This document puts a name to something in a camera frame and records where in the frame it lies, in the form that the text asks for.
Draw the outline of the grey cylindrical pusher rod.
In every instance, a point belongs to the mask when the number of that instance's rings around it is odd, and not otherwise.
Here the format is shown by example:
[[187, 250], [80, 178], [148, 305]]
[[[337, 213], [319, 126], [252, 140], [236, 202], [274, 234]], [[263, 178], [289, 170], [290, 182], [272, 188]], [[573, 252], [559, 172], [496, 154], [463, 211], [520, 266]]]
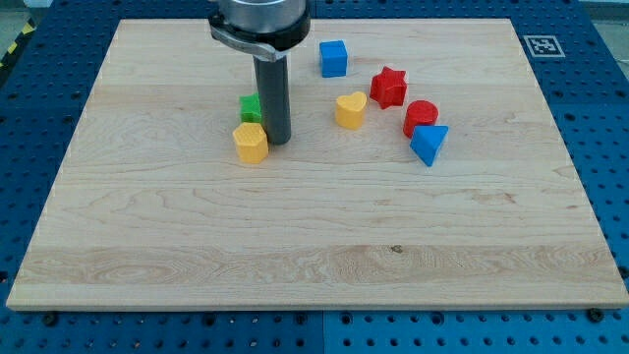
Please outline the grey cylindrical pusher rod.
[[287, 58], [275, 62], [254, 58], [262, 127], [273, 145], [291, 139], [291, 117]]

